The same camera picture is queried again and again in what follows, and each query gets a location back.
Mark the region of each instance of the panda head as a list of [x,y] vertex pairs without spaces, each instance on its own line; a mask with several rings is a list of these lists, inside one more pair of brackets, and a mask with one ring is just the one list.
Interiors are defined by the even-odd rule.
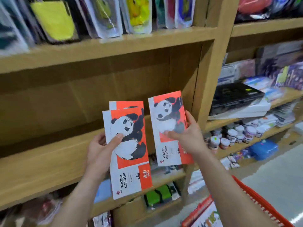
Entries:
[[138,115],[129,114],[126,116],[121,116],[118,119],[112,120],[111,135],[114,137],[118,133],[122,133],[127,136],[133,132],[134,121],[138,119]]
[[172,113],[172,104],[176,101],[175,98],[170,97],[154,104],[155,115],[157,119],[163,119]]

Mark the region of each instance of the person's right hand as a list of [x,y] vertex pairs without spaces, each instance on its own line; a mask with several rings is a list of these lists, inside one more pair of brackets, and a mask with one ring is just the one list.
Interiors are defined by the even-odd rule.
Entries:
[[189,127],[181,134],[174,131],[165,131],[164,134],[171,138],[178,140],[181,146],[192,155],[196,155],[207,149],[203,139],[202,131],[197,124],[195,118],[189,111],[185,111]]

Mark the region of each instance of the floor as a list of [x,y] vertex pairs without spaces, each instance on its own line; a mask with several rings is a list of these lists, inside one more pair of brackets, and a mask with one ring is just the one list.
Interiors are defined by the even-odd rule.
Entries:
[[[254,173],[242,179],[242,182],[263,196],[295,227],[303,227],[302,152],[303,144],[276,156],[263,165],[260,164]],[[203,200],[202,197],[194,197],[194,202],[185,206],[178,215],[155,227],[180,226],[180,222]]]

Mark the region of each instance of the blue package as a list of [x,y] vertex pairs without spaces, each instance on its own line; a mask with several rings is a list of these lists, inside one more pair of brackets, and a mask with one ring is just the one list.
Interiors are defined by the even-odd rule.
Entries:
[[278,151],[278,144],[270,140],[261,140],[250,146],[250,151],[252,156],[257,160],[261,161],[272,156],[276,151]]
[[106,179],[103,182],[101,182],[94,203],[104,201],[105,199],[108,199],[111,196],[112,196],[111,180]]

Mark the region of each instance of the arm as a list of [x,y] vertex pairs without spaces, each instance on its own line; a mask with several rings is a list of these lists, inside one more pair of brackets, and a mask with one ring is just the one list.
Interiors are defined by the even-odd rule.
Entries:
[[205,183],[213,197],[224,227],[274,227],[259,206],[242,191],[221,162],[208,150],[199,125],[186,111],[190,126],[182,134],[165,132],[193,155],[198,163]]
[[105,144],[105,133],[93,138],[89,144],[84,176],[60,208],[51,227],[85,227],[98,187],[108,171],[112,151],[122,138],[122,134],[117,134],[108,145]]

